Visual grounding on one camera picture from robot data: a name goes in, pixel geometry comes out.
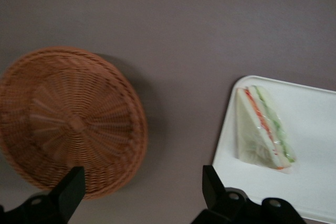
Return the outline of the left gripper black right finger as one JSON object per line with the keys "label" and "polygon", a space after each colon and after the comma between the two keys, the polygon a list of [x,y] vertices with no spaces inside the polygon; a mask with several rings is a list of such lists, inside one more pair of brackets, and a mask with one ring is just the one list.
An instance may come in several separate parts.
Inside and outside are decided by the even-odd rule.
{"label": "left gripper black right finger", "polygon": [[212,165],[204,165],[202,192],[207,208],[192,223],[305,223],[287,201],[265,198],[253,202],[244,191],[225,187]]}

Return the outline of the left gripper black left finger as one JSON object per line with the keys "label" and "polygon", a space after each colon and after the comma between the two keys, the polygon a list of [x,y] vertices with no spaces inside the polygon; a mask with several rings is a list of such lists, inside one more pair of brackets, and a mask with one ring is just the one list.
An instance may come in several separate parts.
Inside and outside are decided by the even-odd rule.
{"label": "left gripper black left finger", "polygon": [[31,196],[7,212],[1,207],[1,223],[68,223],[85,193],[85,170],[73,167],[48,194]]}

